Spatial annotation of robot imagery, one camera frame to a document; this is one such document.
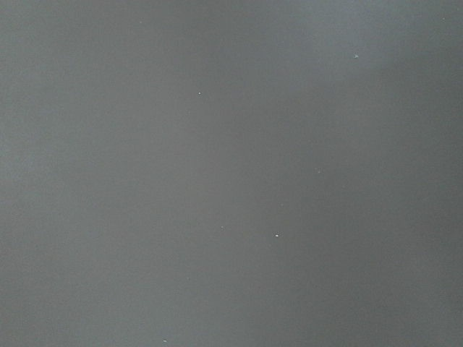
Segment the grey laptop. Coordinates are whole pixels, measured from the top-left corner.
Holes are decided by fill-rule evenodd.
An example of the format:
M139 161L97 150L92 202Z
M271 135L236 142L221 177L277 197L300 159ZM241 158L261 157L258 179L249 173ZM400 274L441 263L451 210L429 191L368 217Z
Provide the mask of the grey laptop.
M460 346L460 1L3 1L3 346Z

